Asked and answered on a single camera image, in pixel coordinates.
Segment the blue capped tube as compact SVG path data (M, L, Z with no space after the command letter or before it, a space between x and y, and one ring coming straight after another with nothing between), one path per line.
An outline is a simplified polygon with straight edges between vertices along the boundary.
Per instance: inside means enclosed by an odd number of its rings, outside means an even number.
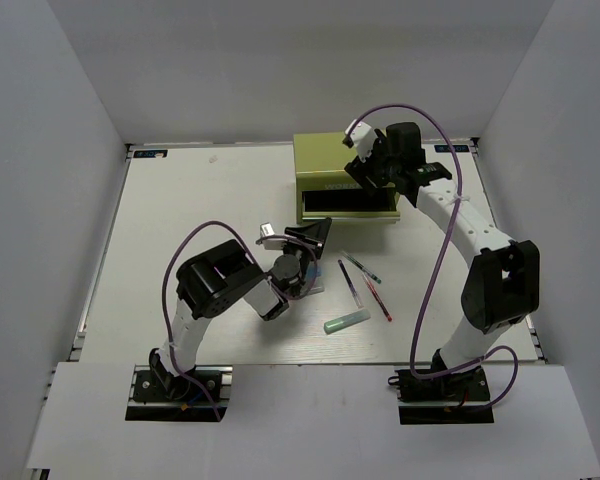
M310 265L307 268L307 271L306 271L307 279L318 278L321 275L322 275L322 270L321 270L320 266L316 267L315 265Z

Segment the red pen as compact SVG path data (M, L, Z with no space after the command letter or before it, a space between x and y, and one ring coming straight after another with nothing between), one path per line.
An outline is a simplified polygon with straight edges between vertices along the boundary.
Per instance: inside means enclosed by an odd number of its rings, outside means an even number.
M385 306L384 302L382 301L381 297L379 296L376 288L372 285L372 282L369 279L369 277L365 273L362 273L361 276L362 276L362 279L364 280L367 288L369 289L371 295L373 296L374 300L376 301L379 308L381 309L384 317L387 319L387 321L392 322L393 318L392 318L391 314L389 313L387 307Z

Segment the purple pen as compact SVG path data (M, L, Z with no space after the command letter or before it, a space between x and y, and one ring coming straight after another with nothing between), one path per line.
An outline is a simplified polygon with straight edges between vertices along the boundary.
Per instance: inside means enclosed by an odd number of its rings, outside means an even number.
M350 291L350 293L352 295L352 298L353 298L353 300L354 300L357 308L358 309L363 309L364 305L362 303L362 300L361 300L361 298L359 296L359 293L357 292L357 290L356 290L356 288L354 286L354 283L353 283L353 281L352 281L352 279L351 279L348 271L346 270L346 267L345 267L343 261L341 259L338 259L337 263L338 263L338 266L339 266L339 268L340 268L340 270L341 270L341 272L343 274L343 277L345 279L347 287L348 287L348 289L349 289L349 291Z

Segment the green capped tube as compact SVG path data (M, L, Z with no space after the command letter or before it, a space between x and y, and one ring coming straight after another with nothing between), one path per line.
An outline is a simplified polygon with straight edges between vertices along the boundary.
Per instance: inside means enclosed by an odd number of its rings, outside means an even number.
M358 309L349 314L343 315L341 317L329 320L324 323L323 330L326 335L331 335L338 331L344 330L351 326L357 325L364 321L367 321L371 318L370 312L365 309Z

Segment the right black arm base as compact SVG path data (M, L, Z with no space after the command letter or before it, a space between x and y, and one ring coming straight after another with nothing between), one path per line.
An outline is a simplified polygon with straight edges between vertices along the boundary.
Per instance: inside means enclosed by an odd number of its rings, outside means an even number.
M416 379L410 370L396 370L387 380L397 392L401 425L492 424L491 395L484 370Z

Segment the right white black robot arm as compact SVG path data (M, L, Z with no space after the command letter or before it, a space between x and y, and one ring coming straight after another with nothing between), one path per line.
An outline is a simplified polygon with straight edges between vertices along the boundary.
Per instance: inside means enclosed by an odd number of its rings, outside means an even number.
M539 249L530 240L514 240L473 207L461 193L459 171L427 161L415 123L379 130L355 121L343 143L356 152L345 170L365 192L394 187L444 232L443 245L454 246L467 264L463 316L434 354L430 374L439 396L455 398L468 385L466 371L488 358L504 332L538 309Z

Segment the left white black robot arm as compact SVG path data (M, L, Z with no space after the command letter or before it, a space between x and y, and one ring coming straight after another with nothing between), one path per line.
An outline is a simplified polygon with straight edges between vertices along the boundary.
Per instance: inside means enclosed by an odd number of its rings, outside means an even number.
M210 226L226 229L233 238L177 265L189 241ZM229 225L213 220L196 227L176 249L162 282L167 338L149 356L160 391L171 399L189 392L190 373L210 321L235 303L245 301L262 320L270 321L284 313L290 302L310 295L331 226L330 217L282 233L269 223L261 225L256 243L280 253L268 270Z

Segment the orange capped tube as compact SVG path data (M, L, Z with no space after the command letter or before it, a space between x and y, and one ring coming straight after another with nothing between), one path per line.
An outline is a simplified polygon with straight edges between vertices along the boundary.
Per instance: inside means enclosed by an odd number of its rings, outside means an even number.
M316 283L309 291L309 295L319 294L325 290L324 285L322 283Z

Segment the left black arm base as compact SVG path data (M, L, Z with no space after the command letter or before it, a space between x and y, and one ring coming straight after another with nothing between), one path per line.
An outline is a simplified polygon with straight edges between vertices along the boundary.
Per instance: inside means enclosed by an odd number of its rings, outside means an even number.
M191 372L209 391L223 419L229 405L231 367L205 366ZM146 365L136 366L131 380L125 413L126 421L216 423L213 407L200 387L178 378L175 389L168 393Z

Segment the green metal drawer toolbox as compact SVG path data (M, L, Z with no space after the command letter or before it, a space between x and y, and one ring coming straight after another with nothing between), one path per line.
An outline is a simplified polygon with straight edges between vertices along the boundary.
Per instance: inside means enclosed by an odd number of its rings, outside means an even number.
M327 217L343 223L398 222L399 195L391 187L367 194L344 170L355 152L341 139L339 133L293 137L297 222Z

